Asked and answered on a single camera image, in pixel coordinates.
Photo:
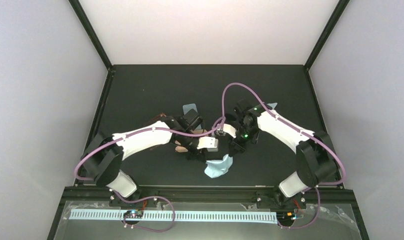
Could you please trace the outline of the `light blue cleaning cloth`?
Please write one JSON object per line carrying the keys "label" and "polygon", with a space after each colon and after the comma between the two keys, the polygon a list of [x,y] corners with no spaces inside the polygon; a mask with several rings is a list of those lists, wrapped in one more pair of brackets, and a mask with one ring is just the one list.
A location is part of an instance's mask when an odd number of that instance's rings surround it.
{"label": "light blue cleaning cloth", "polygon": [[224,155],[222,159],[207,160],[204,174],[214,179],[218,178],[229,171],[233,164],[233,158],[228,154]]}

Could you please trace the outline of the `brown plaid glasses case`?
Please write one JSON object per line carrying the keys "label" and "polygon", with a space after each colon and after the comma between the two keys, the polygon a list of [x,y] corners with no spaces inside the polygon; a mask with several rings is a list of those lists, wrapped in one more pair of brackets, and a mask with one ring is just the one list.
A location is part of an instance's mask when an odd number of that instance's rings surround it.
{"label": "brown plaid glasses case", "polygon": [[[196,129],[196,130],[192,131],[193,134],[204,134],[206,132],[207,132],[206,129]],[[174,144],[176,145],[176,147],[175,147],[176,152],[178,152],[178,153],[186,153],[186,152],[188,152],[188,149],[185,148],[180,142],[175,141]]]}

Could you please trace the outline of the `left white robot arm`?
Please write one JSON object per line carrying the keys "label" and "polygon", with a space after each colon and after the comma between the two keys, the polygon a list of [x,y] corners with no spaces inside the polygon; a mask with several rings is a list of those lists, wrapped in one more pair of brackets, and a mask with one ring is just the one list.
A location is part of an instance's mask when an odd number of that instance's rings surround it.
{"label": "left white robot arm", "polygon": [[129,132],[107,134],[101,131],[82,156],[82,166],[87,173],[84,179],[127,198],[137,191],[137,184],[121,170],[122,162],[140,151],[168,143],[186,148],[189,160],[205,160],[207,149],[216,148],[218,143],[205,133],[193,133],[202,122],[202,117],[192,109],[183,116],[161,116],[154,123]]}

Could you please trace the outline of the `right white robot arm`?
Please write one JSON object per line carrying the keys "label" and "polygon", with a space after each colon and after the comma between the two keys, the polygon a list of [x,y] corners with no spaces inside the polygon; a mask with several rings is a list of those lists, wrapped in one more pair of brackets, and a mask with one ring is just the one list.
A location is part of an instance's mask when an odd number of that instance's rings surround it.
{"label": "right white robot arm", "polygon": [[303,129],[265,104],[253,106],[246,100],[234,107],[235,115],[226,117],[220,128],[230,136],[229,155],[246,150],[247,142],[265,132],[290,148],[296,156],[296,170],[282,180],[273,191],[275,204],[286,210],[295,195],[313,188],[340,170],[330,136],[324,132]]}

